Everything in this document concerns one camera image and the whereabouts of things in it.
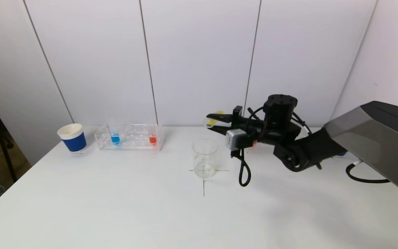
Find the test tube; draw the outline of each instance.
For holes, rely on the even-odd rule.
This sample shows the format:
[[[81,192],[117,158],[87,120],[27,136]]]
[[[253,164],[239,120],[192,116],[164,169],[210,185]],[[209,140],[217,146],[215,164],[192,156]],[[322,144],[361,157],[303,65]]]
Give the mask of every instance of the test tube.
[[[158,143],[158,139],[156,137],[156,129],[155,126],[148,127],[148,140],[150,141],[151,145],[156,146]]]
[[[113,119],[108,123],[108,130],[110,132],[110,137],[112,138],[112,142],[115,145],[119,145],[121,139],[119,137],[119,133],[117,132],[117,123]]]

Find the blue paper cup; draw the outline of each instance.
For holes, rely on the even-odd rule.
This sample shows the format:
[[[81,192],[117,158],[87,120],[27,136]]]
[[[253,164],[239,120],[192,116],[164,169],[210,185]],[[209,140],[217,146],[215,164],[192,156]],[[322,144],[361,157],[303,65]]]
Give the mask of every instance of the blue paper cup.
[[[68,124],[58,130],[58,135],[71,153],[78,153],[87,147],[82,124]]]

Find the floor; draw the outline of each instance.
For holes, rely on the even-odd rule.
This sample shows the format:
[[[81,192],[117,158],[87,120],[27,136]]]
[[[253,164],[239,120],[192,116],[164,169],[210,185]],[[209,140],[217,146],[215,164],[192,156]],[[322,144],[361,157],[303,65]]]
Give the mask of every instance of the floor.
[[[15,169],[16,176],[19,179],[31,168],[31,165],[25,158],[24,154],[19,149],[18,145],[10,137],[10,134],[7,132],[6,135],[10,139],[10,141],[13,142],[14,145],[13,148],[8,149],[8,153],[10,155],[13,168]],[[1,144],[0,144],[0,184],[4,186],[6,190],[13,185],[13,180],[10,176],[7,163],[4,158],[3,151],[1,149]]]

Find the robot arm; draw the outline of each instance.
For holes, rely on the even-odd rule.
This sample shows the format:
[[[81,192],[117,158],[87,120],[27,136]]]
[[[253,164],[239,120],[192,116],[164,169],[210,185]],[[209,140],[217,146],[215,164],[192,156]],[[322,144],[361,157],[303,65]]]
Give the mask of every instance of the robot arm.
[[[274,145],[274,155],[298,172],[324,159],[349,151],[398,186],[398,106],[373,101],[326,123],[308,137],[295,140],[300,126],[291,122],[297,99],[271,95],[262,108],[264,120],[251,112],[243,118],[242,107],[232,114],[209,114],[207,118],[231,123],[209,129],[227,137],[231,156],[254,141]]]

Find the white table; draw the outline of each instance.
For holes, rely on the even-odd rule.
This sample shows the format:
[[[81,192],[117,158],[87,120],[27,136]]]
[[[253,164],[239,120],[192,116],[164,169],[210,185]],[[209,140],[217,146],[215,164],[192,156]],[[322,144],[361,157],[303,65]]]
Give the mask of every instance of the white table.
[[[398,188],[348,178],[352,159],[294,173],[265,147],[239,161],[203,127],[167,127],[161,152],[70,154],[58,144],[0,198],[0,249],[398,248]],[[203,182],[191,143],[211,138],[222,164]],[[355,175],[380,178],[369,166]]]

